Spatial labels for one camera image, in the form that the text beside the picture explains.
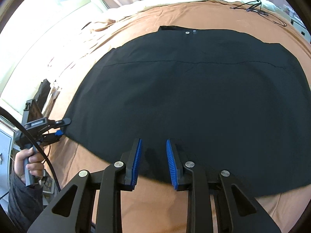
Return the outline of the person left hand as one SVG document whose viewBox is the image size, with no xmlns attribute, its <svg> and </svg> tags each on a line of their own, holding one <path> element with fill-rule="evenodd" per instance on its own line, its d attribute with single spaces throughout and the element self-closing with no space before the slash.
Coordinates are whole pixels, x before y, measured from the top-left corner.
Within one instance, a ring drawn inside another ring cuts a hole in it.
<svg viewBox="0 0 311 233">
<path fill-rule="evenodd" d="M 15 156 L 14 173 L 23 182 L 25 180 L 25 169 L 33 176 L 41 179 L 43 177 L 44 157 L 40 153 L 34 153 L 33 148 L 23 149 Z"/>
</svg>

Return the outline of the dark sleeve left forearm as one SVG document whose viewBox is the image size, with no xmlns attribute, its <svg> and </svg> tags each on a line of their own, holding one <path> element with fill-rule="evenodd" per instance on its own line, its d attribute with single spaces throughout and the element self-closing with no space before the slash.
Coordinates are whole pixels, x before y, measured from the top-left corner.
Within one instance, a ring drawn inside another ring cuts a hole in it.
<svg viewBox="0 0 311 233">
<path fill-rule="evenodd" d="M 40 185 L 25 186 L 13 172 L 10 177 L 7 214 L 18 231 L 27 232 L 43 209 L 43 188 Z"/>
</svg>

